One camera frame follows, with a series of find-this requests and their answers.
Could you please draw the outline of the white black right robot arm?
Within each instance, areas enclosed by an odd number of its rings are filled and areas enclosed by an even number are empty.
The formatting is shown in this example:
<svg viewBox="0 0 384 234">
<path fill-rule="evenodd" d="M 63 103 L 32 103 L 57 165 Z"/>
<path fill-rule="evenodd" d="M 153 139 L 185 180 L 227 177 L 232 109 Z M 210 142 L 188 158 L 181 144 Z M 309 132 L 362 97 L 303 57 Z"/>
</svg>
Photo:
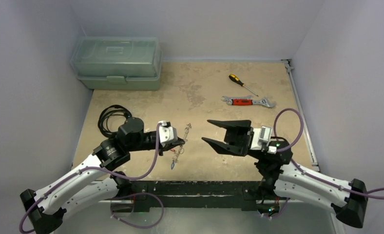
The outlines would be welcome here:
<svg viewBox="0 0 384 234">
<path fill-rule="evenodd" d="M 270 127 L 253 128 L 250 120 L 209 120 L 226 130 L 223 141 L 203 137 L 218 154 L 251 156 L 262 180 L 252 193 L 261 198 L 292 198 L 323 208 L 354 228 L 364 226 L 368 199 L 364 182 L 335 179 L 297 164 L 289 142 Z"/>
</svg>

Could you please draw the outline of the perforated metal key plate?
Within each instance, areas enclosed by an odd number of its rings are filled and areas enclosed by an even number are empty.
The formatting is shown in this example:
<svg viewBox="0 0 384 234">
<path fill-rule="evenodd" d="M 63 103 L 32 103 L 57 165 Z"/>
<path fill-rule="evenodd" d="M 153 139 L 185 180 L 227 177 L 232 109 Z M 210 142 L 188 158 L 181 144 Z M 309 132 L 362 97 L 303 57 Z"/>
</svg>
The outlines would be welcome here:
<svg viewBox="0 0 384 234">
<path fill-rule="evenodd" d="M 174 155 L 173 155 L 173 158 L 172 158 L 172 164 L 171 164 L 171 170 L 174 169 L 176 163 L 178 163 L 178 158 L 181 154 L 183 154 L 184 152 L 184 145 L 185 143 L 188 141 L 187 140 L 187 137 L 188 137 L 188 134 L 190 132 L 190 129 L 192 128 L 192 125 L 191 123 L 188 123 L 184 129 L 184 135 L 183 135 L 183 140 L 185 141 L 183 144 L 181 144 L 179 146 L 179 148 L 177 150 L 174 150 Z"/>
</svg>

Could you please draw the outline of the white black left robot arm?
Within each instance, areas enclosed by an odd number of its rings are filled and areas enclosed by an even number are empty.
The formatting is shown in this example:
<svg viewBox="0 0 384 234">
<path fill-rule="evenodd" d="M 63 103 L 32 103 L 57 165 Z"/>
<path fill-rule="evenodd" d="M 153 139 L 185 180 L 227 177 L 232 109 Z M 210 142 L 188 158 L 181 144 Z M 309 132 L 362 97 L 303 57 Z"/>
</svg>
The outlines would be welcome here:
<svg viewBox="0 0 384 234">
<path fill-rule="evenodd" d="M 144 131 L 144 122 L 131 117 L 119 126 L 112 138 L 103 141 L 82 163 L 50 185 L 39 190 L 27 189 L 20 194 L 25 208 L 19 231 L 25 234 L 28 218 L 33 229 L 28 233 L 50 234 L 63 221 L 100 200 L 132 197 L 133 180 L 145 178 L 164 151 L 185 144 L 168 121 L 160 121 L 156 130 Z M 115 169 L 130 160 L 131 152 L 154 150 L 152 165 L 140 176 L 129 177 Z"/>
</svg>

